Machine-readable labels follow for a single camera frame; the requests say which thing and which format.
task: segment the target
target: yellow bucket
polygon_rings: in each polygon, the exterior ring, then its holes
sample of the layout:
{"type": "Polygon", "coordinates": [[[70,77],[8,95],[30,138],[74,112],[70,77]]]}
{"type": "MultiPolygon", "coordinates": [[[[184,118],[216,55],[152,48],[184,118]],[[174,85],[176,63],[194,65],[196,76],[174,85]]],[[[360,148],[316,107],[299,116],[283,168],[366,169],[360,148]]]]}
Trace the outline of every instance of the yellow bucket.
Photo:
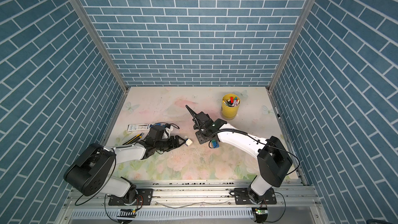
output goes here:
{"type": "MultiPolygon", "coordinates": [[[[240,98],[237,95],[233,94],[233,93],[229,93],[229,94],[224,95],[222,100],[227,102],[227,100],[231,99],[231,97],[233,99],[235,99],[235,97],[237,97],[238,100],[240,100],[240,98]]],[[[221,114],[224,115],[227,118],[233,118],[238,113],[239,105],[237,105],[236,107],[228,107],[221,101],[221,114]]]]}

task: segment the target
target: blue brick wallpaper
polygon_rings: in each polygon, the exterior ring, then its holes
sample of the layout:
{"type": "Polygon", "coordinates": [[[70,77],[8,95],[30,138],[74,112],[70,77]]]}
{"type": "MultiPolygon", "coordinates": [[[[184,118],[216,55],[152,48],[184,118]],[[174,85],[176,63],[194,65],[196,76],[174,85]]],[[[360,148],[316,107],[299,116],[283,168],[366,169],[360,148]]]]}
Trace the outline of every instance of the blue brick wallpaper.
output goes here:
{"type": "Polygon", "coordinates": [[[127,85],[267,86],[305,0],[81,0],[127,85]]]}
{"type": "Polygon", "coordinates": [[[274,96],[331,223],[398,223],[398,0],[316,0],[274,96]]]}
{"type": "Polygon", "coordinates": [[[0,223],[56,219],[121,94],[67,0],[0,0],[0,223]]]}

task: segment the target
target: vent grille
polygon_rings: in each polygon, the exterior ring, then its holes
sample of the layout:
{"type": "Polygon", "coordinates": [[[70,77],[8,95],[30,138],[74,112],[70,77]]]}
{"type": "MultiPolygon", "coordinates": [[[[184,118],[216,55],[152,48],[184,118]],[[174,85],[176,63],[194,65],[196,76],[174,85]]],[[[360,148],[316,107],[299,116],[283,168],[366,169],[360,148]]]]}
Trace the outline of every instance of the vent grille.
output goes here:
{"type": "MultiPolygon", "coordinates": [[[[120,220],[182,220],[192,218],[252,218],[253,212],[249,207],[227,207],[227,208],[148,208],[137,211],[135,218],[124,217],[130,213],[120,212],[119,209],[107,210],[112,218],[120,220]]],[[[75,209],[72,219],[107,219],[103,209],[75,209]]]]}

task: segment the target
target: table surface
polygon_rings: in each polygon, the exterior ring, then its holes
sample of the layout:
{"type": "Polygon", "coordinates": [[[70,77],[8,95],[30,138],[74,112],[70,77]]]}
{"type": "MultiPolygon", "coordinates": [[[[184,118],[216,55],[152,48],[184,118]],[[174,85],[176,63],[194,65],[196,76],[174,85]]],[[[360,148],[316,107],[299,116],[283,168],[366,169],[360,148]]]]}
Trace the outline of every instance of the table surface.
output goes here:
{"type": "MultiPolygon", "coordinates": [[[[108,146],[121,145],[141,133],[127,132],[129,124],[155,122],[175,123],[180,129],[174,129],[171,134],[187,136],[193,144],[162,155],[155,153],[145,160],[118,164],[114,175],[133,181],[252,180],[259,175],[256,158],[222,142],[220,147],[210,149],[207,143],[199,144],[195,136],[192,116],[185,105],[197,113],[209,114],[215,121],[223,118],[221,99],[227,93],[234,93],[241,99],[238,114],[226,120],[228,123],[259,137],[275,136],[286,147],[265,87],[132,87],[107,141],[108,146]]],[[[296,172],[285,180],[300,181],[296,172]]]]}

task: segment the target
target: black mounting plate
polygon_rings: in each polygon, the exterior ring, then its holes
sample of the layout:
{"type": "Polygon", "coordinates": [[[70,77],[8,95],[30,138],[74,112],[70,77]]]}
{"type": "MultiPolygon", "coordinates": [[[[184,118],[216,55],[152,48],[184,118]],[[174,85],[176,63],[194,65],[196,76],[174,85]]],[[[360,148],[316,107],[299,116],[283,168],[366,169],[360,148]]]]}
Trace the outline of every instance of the black mounting plate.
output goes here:
{"type": "Polygon", "coordinates": [[[197,131],[196,133],[196,138],[198,139],[198,141],[199,141],[199,144],[204,144],[204,143],[206,143],[206,142],[208,142],[208,141],[211,141],[211,140],[217,140],[217,142],[220,142],[220,140],[218,139],[218,136],[217,135],[215,135],[215,136],[213,136],[213,137],[211,137],[211,138],[208,138],[208,139],[204,139],[203,137],[202,137],[202,135],[200,134],[200,132],[199,131],[197,131]]]}
{"type": "MultiPolygon", "coordinates": [[[[152,200],[152,194],[153,194],[153,189],[137,189],[138,195],[142,196],[142,200],[144,201],[142,203],[141,197],[138,197],[138,207],[141,206],[141,203],[143,206],[149,206],[150,201],[152,200]]],[[[121,199],[120,197],[111,195],[109,197],[109,206],[127,206],[124,205],[122,201],[119,201],[121,199]]],[[[135,201],[134,205],[131,205],[132,207],[137,206],[137,202],[135,201]]]]}
{"type": "MultiPolygon", "coordinates": [[[[236,205],[253,204],[253,202],[249,198],[247,188],[234,188],[234,194],[236,205]]],[[[264,197],[267,205],[276,204],[276,197],[273,188],[268,189],[265,192],[264,197]]]]}

